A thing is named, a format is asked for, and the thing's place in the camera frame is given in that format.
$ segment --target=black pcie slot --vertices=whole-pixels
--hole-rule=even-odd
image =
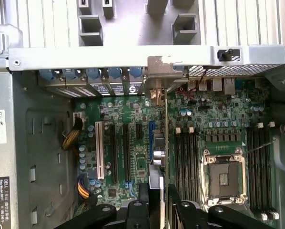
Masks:
[[[130,158],[130,135],[129,135],[129,125],[122,125],[122,137],[123,137],[123,161],[124,161],[124,172],[125,172],[125,182],[131,181],[131,158]]]
[[[118,159],[117,159],[117,139],[115,125],[110,125],[110,142],[112,146],[112,163],[111,171],[113,177],[113,183],[118,183]]]

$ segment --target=blue pcie slot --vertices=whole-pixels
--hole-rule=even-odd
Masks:
[[[152,151],[153,151],[153,130],[155,130],[155,121],[149,122],[149,154],[150,161],[152,160]]]

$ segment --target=electrolytic capacitor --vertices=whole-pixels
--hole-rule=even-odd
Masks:
[[[83,152],[85,150],[85,146],[84,145],[81,145],[80,147],[79,147],[79,151],[80,152]]]
[[[91,179],[91,180],[90,180],[90,185],[91,185],[91,186],[94,186],[95,184],[96,184],[96,180]]]
[[[93,125],[90,125],[90,126],[87,128],[87,130],[88,130],[89,132],[94,131],[94,129],[95,129],[95,127],[94,127]]]
[[[85,168],[86,168],[85,164],[81,164],[81,165],[80,165],[80,169],[81,169],[81,170],[85,170]]]
[[[237,125],[238,125],[237,121],[232,121],[232,126],[237,126]]]
[[[80,162],[80,164],[84,164],[85,163],[85,159],[84,158],[80,158],[79,162]]]
[[[94,133],[93,133],[93,132],[89,132],[89,133],[87,134],[87,136],[88,136],[89,138],[92,138],[92,137],[94,137]]]
[[[85,156],[85,153],[81,152],[79,153],[79,157],[83,158]]]
[[[97,180],[97,181],[96,181],[95,187],[101,187],[101,181],[100,181],[100,180]]]
[[[180,111],[181,116],[186,116],[186,111]]]

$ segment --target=ram slot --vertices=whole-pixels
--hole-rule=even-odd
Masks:
[[[262,129],[259,132],[259,145],[263,145],[264,143],[266,143],[265,140],[265,130]],[[260,178],[261,178],[261,209],[265,210],[267,209],[267,190],[266,190],[266,151],[265,151],[265,147],[262,147],[259,149],[259,156],[260,156]]]
[[[131,181],[131,158],[130,158],[130,134],[129,125],[123,124],[123,161],[124,161],[124,172],[125,172],[125,182]]]
[[[194,179],[194,196],[192,201],[199,203],[199,159],[197,135],[190,134],[191,155],[193,155],[193,179]]]
[[[254,131],[247,129],[247,150],[254,148]],[[256,209],[256,165],[254,164],[254,151],[248,154],[248,178],[249,178],[249,200],[250,209],[255,212]]]
[[[117,159],[117,138],[116,138],[116,128],[115,125],[110,125],[110,143],[112,146],[112,164],[111,171],[113,177],[113,183],[118,183],[118,159]]]
[[[259,133],[258,131],[254,131],[254,148],[258,148],[260,146],[259,143]],[[254,159],[256,165],[256,207],[260,209],[262,206],[261,199],[261,169],[260,169],[260,149],[254,151]]]
[[[180,160],[180,151],[181,151],[181,137],[176,135],[174,138],[174,157],[175,157],[175,184],[180,197],[182,198],[182,164]]]
[[[187,194],[187,185],[186,185],[186,182],[187,182],[187,179],[188,179],[188,177],[186,177],[186,167],[187,167],[187,165],[186,165],[186,156],[185,156],[185,154],[186,154],[186,140],[185,140],[185,138],[184,138],[184,135],[181,135],[181,151],[180,151],[180,155],[181,155],[181,174],[182,174],[182,181],[183,181],[183,187],[184,188],[182,188],[182,197],[183,197],[183,199],[186,199],[187,198],[187,196],[186,196],[186,194]]]
[[[265,141],[270,142],[269,131],[265,132]],[[265,161],[266,161],[266,191],[267,191],[267,208],[269,211],[276,211],[272,206],[272,179],[271,179],[271,154],[270,146],[265,146]]]
[[[104,179],[103,124],[95,122],[97,178]]]
[[[193,189],[194,189],[194,168],[193,168],[193,150],[192,150],[192,139],[190,138],[192,134],[186,134],[186,148],[187,148],[187,174],[188,178],[186,186],[188,187],[188,195],[186,197],[187,200],[193,200]]]

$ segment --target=wire bundle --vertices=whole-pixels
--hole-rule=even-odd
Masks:
[[[199,82],[197,83],[197,85],[194,88],[190,89],[189,91],[185,91],[182,87],[180,87],[176,92],[179,94],[182,94],[183,96],[186,96],[188,99],[193,99],[193,96],[190,95],[190,92],[195,91],[199,88],[199,86],[200,86],[202,80],[204,79],[204,77],[206,76],[206,74],[207,74],[207,69],[205,69],[205,71],[203,72]]]
[[[82,180],[78,180],[78,192],[80,196],[87,199],[90,196],[90,192],[84,187]]]
[[[79,117],[75,117],[75,123],[72,128],[72,130],[69,132],[69,134],[65,137],[63,143],[62,143],[62,149],[63,150],[69,150],[76,140],[79,137],[79,134],[83,128],[83,121]]]

